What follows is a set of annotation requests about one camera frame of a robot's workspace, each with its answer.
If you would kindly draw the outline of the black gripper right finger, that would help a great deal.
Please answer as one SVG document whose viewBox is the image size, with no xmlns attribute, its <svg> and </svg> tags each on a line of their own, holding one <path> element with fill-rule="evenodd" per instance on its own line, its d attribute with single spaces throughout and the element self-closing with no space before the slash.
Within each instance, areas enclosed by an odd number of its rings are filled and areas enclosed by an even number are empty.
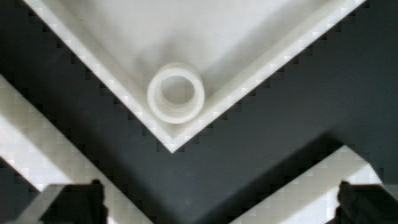
<svg viewBox="0 0 398 224">
<path fill-rule="evenodd" d="M 332 224 L 398 224 L 398 198 L 380 184 L 341 182 Z"/>
</svg>

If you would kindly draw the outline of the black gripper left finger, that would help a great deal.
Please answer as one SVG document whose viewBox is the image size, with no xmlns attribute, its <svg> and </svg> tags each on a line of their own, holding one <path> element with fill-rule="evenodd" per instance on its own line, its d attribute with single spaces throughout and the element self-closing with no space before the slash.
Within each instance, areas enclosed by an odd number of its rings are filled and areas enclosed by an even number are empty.
<svg viewBox="0 0 398 224">
<path fill-rule="evenodd" d="M 42 224 L 108 224 L 104 186 L 97 179 L 88 184 L 69 184 L 40 215 Z"/>
</svg>

